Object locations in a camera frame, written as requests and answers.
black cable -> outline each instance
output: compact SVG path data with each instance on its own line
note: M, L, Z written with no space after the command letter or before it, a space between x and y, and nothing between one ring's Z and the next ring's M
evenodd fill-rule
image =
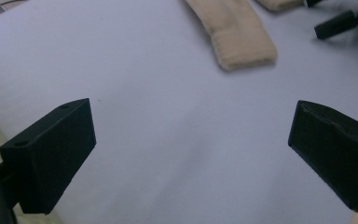
M10 4L10 3L14 3L14 2L22 2L22 1L26 1L26 0L12 0L12 1L8 1L8 2L5 2L5 3L2 3L1 6L4 6L4 5Z

screw hole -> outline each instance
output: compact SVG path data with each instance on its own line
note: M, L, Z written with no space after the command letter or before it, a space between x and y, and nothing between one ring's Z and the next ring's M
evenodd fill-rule
M28 141L21 141L21 142L15 143L14 146L15 147L23 147L23 146L26 146L28 143L29 143Z

white table surface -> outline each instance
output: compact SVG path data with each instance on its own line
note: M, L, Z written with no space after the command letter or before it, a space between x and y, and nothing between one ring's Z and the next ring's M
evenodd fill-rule
M33 0L0 16L7 137L91 100L98 143L56 206L67 224L351 222L287 139L298 100L358 119L358 30L313 32L358 3L252 5L279 60L231 73L182 0Z

